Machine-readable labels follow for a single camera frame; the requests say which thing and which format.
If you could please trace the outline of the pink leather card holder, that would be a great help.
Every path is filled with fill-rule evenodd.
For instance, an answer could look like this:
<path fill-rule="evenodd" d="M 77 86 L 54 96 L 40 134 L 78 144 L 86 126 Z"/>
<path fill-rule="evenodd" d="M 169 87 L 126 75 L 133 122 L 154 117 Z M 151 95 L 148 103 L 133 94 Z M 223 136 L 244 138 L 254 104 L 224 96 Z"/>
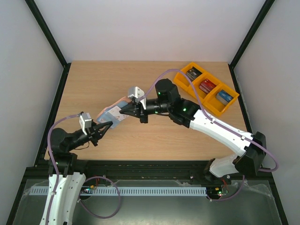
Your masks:
<path fill-rule="evenodd" d="M 120 110 L 127 106 L 131 100 L 128 97 L 123 97 L 112 105 L 104 108 L 97 116 L 96 122 L 105 123 L 112 122 L 110 129 L 116 128 L 128 115 L 120 113 Z"/>

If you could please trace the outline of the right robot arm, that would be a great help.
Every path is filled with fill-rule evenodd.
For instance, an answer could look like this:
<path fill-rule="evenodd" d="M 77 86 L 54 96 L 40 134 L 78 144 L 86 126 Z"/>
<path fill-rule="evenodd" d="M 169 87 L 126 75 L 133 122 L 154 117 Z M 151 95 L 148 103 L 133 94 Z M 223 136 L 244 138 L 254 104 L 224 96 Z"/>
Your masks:
<path fill-rule="evenodd" d="M 141 123 L 148 123 L 149 115 L 165 113 L 174 123 L 205 133 L 231 149 L 232 155 L 208 162 L 203 171 L 208 183 L 216 183 L 225 175 L 234 173 L 257 175 L 266 155 L 261 150 L 261 147 L 266 147 L 265 135 L 241 131 L 205 114 L 198 104 L 182 98 L 177 86 L 169 79 L 159 80 L 155 90 L 157 98 L 138 101 L 143 92 L 136 87 L 130 96 L 132 101 L 120 113 L 136 117 Z"/>

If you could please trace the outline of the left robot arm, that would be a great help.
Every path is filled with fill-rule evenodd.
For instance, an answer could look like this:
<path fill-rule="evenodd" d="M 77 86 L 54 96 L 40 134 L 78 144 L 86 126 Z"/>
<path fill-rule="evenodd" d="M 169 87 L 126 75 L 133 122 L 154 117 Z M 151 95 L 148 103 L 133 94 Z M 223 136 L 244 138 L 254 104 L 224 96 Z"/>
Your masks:
<path fill-rule="evenodd" d="M 62 128 L 51 127 L 48 137 L 49 185 L 44 212 L 40 223 L 42 225 L 72 224 L 75 206 L 79 193 L 86 180 L 87 161 L 78 160 L 71 151 L 92 143 L 97 146 L 112 122 L 91 123 L 85 130 L 67 133 Z"/>

